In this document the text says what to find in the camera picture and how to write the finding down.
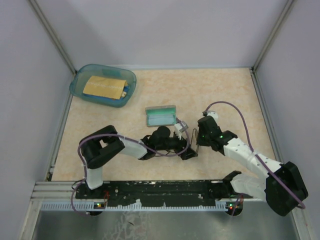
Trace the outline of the metal frame sunglasses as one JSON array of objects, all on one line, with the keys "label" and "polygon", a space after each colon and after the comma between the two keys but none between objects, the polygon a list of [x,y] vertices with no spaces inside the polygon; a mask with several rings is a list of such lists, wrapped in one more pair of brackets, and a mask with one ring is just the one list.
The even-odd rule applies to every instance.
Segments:
[{"label": "metal frame sunglasses", "polygon": [[196,128],[193,128],[192,136],[190,140],[190,146],[196,153],[199,152],[199,147],[200,147],[198,144],[198,136],[199,136],[198,130]]}]

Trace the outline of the light blue cleaning cloth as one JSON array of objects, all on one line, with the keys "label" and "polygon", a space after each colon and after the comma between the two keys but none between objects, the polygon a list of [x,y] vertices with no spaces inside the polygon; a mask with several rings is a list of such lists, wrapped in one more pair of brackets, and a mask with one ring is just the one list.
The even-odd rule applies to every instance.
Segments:
[{"label": "light blue cleaning cloth", "polygon": [[157,115],[148,115],[146,122],[149,127],[170,126],[176,123],[176,119],[173,115],[170,115],[170,114],[163,114],[163,115],[157,114]]}]

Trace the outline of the grey glasses case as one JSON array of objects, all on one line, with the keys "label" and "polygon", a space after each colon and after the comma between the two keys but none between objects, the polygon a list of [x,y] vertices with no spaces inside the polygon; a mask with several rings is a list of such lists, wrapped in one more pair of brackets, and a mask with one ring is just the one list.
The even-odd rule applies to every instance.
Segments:
[{"label": "grey glasses case", "polygon": [[147,121],[147,117],[150,115],[173,115],[176,121],[176,106],[175,105],[149,106],[145,108],[145,114],[146,114],[146,121]]}]

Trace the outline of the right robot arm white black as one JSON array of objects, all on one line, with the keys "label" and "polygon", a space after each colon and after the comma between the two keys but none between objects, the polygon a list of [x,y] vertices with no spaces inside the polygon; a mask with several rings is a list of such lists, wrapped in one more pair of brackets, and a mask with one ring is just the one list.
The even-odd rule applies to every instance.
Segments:
[{"label": "right robot arm white black", "polygon": [[294,208],[303,206],[309,193],[294,163],[280,163],[253,151],[233,132],[221,131],[210,115],[202,117],[197,123],[198,145],[211,147],[213,151],[237,161],[255,175],[252,177],[234,170],[222,179],[221,190],[213,190],[214,198],[247,195],[267,202],[282,217]]}]

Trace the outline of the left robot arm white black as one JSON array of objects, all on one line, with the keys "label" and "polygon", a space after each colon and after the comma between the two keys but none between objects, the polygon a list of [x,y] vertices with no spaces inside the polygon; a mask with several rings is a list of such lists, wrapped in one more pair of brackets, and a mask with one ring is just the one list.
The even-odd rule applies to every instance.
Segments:
[{"label": "left robot arm white black", "polygon": [[171,136],[168,127],[159,126],[151,135],[135,140],[119,134],[113,125],[108,125],[83,138],[77,152],[84,167],[87,194],[95,199],[103,195],[103,166],[118,154],[142,161],[156,155],[178,156],[182,160],[197,157],[197,151],[191,147],[190,136],[182,137],[187,128],[177,123]]}]

